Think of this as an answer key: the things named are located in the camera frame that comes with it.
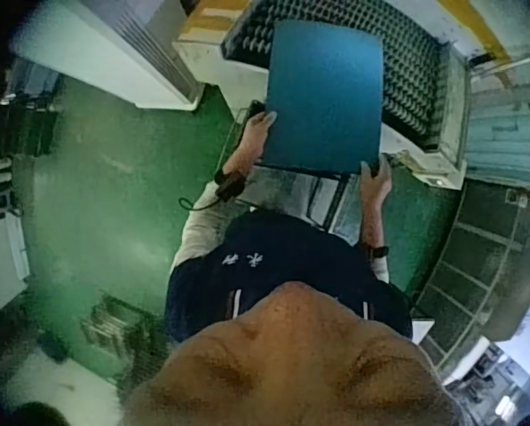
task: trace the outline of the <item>white logo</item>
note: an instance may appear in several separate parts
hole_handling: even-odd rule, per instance
[[[223,259],[223,262],[221,264],[234,264],[239,260],[239,257],[237,256],[237,253],[234,253],[232,255],[225,256],[225,259]]]
[[[263,261],[263,257],[259,255],[258,253],[255,253],[254,255],[248,255],[247,258],[249,260],[249,264],[251,268],[256,268],[258,264],[260,264]]]

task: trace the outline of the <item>white radiator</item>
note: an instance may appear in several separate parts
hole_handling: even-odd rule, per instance
[[[43,2],[11,50],[137,107],[197,107],[203,87],[171,45],[186,20],[179,0],[83,2]]]

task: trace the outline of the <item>blue binder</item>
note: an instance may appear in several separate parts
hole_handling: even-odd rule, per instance
[[[267,111],[278,112],[262,164],[355,173],[376,164],[381,137],[383,47],[368,33],[284,20],[274,29]]]

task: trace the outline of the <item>green floor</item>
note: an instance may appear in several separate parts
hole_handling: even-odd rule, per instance
[[[119,366],[79,328],[102,290],[162,313],[186,212],[212,177],[232,124],[218,90],[195,113],[140,110],[71,79],[52,155],[19,160],[14,184],[32,270],[28,308],[72,357],[103,376]],[[393,280],[422,282],[449,230],[458,193],[427,188],[397,170],[385,211]]]

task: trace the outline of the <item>wristwatch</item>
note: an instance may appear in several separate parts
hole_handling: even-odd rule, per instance
[[[355,247],[370,261],[373,259],[381,259],[389,254],[389,248],[387,246],[371,247],[368,244],[358,242]]]
[[[218,170],[213,180],[218,184],[215,195],[222,201],[238,197],[245,189],[246,179],[239,171],[225,174],[222,170]]]

